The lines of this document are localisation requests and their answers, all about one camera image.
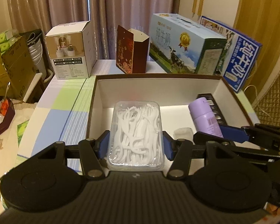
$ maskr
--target yellow curtain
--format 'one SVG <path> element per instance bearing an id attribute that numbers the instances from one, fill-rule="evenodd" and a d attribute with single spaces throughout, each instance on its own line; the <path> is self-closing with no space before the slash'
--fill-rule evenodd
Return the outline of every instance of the yellow curtain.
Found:
<path id="1" fill-rule="evenodd" d="M 280 55 L 280 0 L 240 0 L 234 28 L 262 43 L 244 86 L 255 85 L 260 92 Z M 251 103 L 254 101 L 252 87 L 246 90 L 246 96 Z"/>

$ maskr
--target white bucket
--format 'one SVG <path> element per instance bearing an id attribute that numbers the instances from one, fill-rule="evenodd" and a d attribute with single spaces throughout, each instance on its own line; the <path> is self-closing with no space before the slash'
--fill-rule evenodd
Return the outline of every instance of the white bucket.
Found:
<path id="1" fill-rule="evenodd" d="M 43 75 L 41 78 L 44 80 L 46 78 L 46 68 L 43 61 L 43 48 L 41 45 L 41 40 L 39 39 L 35 45 L 29 46 L 28 49 L 34 65 L 39 70 L 39 72 L 42 72 Z"/>

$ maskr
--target ribbed black surface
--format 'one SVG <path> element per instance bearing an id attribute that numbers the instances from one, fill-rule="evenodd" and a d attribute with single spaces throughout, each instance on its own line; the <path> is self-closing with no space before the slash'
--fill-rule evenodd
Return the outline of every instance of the ribbed black surface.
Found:
<path id="1" fill-rule="evenodd" d="M 0 224 L 249 224 L 265 211 L 223 213 L 198 202 L 183 182 L 170 181 L 161 172 L 110 172 L 105 180 L 88 182 L 68 205 L 44 213 L 9 208 Z"/>

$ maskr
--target purple bottle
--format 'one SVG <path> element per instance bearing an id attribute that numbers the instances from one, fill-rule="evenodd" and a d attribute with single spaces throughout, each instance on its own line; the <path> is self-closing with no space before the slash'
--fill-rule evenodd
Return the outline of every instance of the purple bottle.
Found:
<path id="1" fill-rule="evenodd" d="M 206 98 L 198 98 L 189 104 L 189 110 L 197 131 L 222 137 L 217 119 Z"/>

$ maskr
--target small translucent case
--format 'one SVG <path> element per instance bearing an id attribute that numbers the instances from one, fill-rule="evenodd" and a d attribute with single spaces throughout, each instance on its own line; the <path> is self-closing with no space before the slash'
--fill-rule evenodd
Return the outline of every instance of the small translucent case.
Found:
<path id="1" fill-rule="evenodd" d="M 119 101 L 113 111 L 107 154 L 110 170 L 159 171 L 164 166 L 160 107 L 156 102 Z"/>

